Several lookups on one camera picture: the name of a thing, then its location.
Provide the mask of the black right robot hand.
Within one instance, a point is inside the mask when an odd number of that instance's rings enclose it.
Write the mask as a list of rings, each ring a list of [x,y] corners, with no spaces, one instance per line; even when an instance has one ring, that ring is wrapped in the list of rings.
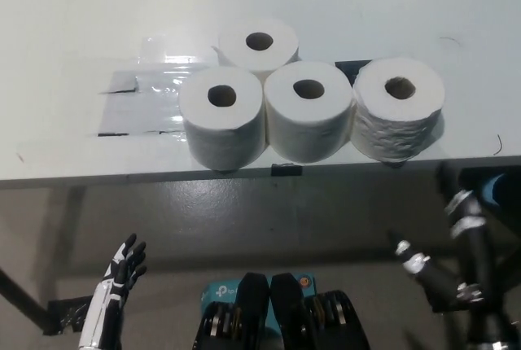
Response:
[[[519,349],[519,332],[505,311],[506,290],[482,206],[472,190],[460,185],[458,172],[450,164],[438,165],[436,182],[444,200],[449,236],[455,242],[459,273],[438,265],[390,230],[387,235],[394,255],[423,288],[433,313],[468,313],[468,349]]]

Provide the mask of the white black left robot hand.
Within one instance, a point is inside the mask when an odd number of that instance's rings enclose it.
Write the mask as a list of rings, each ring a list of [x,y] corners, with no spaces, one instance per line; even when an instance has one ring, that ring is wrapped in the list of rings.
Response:
[[[79,349],[121,349],[124,308],[130,291],[147,271],[144,242],[131,234],[112,257],[102,280],[95,287],[85,316]]]

